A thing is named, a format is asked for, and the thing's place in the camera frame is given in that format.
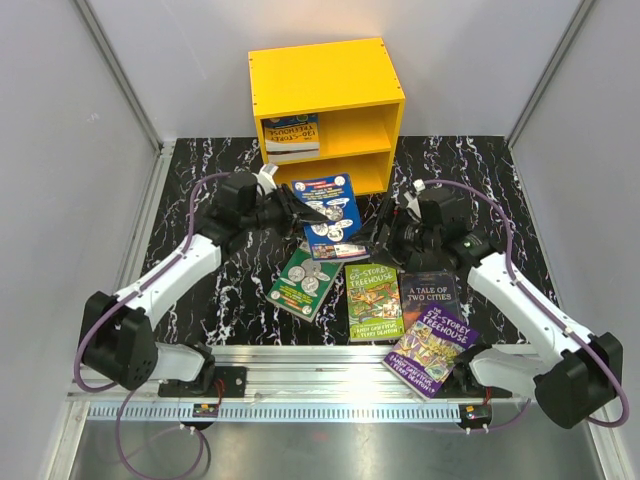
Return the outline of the green treehouse book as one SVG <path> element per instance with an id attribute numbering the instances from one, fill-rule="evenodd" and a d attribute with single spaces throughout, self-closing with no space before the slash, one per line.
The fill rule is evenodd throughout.
<path id="1" fill-rule="evenodd" d="M 267 301 L 301 320 L 313 322 L 343 264 L 316 261 L 307 241 L 295 250 L 267 294 Z"/>

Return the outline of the purple 52-storey treehouse book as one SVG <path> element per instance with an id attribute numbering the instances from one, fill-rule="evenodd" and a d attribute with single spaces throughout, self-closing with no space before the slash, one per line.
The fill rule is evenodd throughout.
<path id="1" fill-rule="evenodd" d="M 479 333 L 437 303 L 429 304 L 384 357 L 382 365 L 415 393 L 432 399 L 452 372 L 456 358 Z"/>

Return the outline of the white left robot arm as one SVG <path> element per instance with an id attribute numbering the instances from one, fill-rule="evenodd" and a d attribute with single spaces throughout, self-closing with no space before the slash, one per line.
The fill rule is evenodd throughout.
<path id="1" fill-rule="evenodd" d="M 289 186 L 276 184 L 267 170 L 215 178 L 219 185 L 209 209 L 198 215 L 189 208 L 187 235 L 169 256 L 131 285 L 114 294 L 98 291 L 86 301 L 73 363 L 82 390 L 100 390 L 82 379 L 81 368 L 87 366 L 129 391 L 149 381 L 178 381 L 194 397 L 209 394 L 215 385 L 214 355 L 204 346 L 156 341 L 160 320 L 196 283 L 243 249 L 251 232 L 273 229 L 289 237 L 327 220 Z"/>

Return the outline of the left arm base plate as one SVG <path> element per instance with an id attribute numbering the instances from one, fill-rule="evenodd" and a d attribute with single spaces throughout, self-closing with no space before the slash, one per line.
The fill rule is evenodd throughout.
<path id="1" fill-rule="evenodd" d="M 189 401 L 180 422 L 185 427 L 203 431 L 220 416 L 221 404 L 226 399 L 243 399 L 248 369 L 240 366 L 216 366 L 193 382 L 169 380 L 158 388 L 160 398 Z"/>

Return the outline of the yellow wooden shelf cabinet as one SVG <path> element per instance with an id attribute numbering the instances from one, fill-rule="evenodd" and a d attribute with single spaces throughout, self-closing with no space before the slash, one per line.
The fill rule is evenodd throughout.
<path id="1" fill-rule="evenodd" d="M 259 137 L 268 119 L 319 117 L 318 155 L 279 165 L 277 182 L 346 173 L 356 195 L 387 190 L 405 95 L 382 38 L 254 50 L 248 60 Z"/>

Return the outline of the dark blue treehouse book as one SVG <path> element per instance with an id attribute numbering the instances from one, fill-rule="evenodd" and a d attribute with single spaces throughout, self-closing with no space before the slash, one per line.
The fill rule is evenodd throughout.
<path id="1" fill-rule="evenodd" d="M 306 225 L 311 257 L 318 262 L 350 262 L 368 256 L 364 246 L 350 238 L 361 226 L 356 198 L 347 173 L 291 182 L 295 196 L 325 217 L 319 223 Z"/>

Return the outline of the yellow 130-storey treehouse book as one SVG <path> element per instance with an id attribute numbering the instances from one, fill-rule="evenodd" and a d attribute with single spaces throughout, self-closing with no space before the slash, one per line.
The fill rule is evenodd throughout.
<path id="1" fill-rule="evenodd" d="M 317 150 L 320 147 L 317 113 L 269 118 L 262 121 L 268 152 Z"/>

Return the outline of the dark Tale of Two Cities book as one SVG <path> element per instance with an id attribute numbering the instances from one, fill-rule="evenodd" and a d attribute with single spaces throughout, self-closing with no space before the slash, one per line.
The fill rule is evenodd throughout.
<path id="1" fill-rule="evenodd" d="M 455 277 L 448 272 L 403 273 L 400 299 L 404 329 L 409 329 L 432 303 L 462 318 Z"/>

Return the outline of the lime 65-storey treehouse book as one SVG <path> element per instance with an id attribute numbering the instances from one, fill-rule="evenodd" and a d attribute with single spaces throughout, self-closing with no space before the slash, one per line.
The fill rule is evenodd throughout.
<path id="1" fill-rule="evenodd" d="M 345 267 L 352 343 L 399 339 L 405 331 L 397 273 L 380 264 Z"/>

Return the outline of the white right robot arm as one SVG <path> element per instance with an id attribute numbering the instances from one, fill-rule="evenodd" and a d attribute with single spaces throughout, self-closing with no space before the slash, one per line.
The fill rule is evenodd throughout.
<path id="1" fill-rule="evenodd" d="M 462 215 L 451 183 L 420 189 L 400 204 L 386 196 L 379 211 L 351 237 L 374 262 L 405 273 L 446 270 L 491 302 L 535 349 L 533 358 L 495 347 L 473 347 L 453 372 L 465 397 L 497 387 L 536 401 L 557 426 L 582 421 L 615 428 L 629 418 L 622 387 L 623 346 L 571 319 L 511 261 L 512 240 L 500 246 Z"/>

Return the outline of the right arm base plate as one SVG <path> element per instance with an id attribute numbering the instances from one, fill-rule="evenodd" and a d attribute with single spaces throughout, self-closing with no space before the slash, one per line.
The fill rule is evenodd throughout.
<path id="1" fill-rule="evenodd" d="M 454 370 L 433 400 L 456 405 L 460 415 L 457 425 L 464 434 L 489 434 L 505 430 L 515 426 L 528 412 L 528 399 L 515 396 L 504 388 L 481 386 L 470 377 L 461 377 L 461 374 L 462 371 Z M 500 406 L 512 407 L 513 415 L 499 420 Z"/>

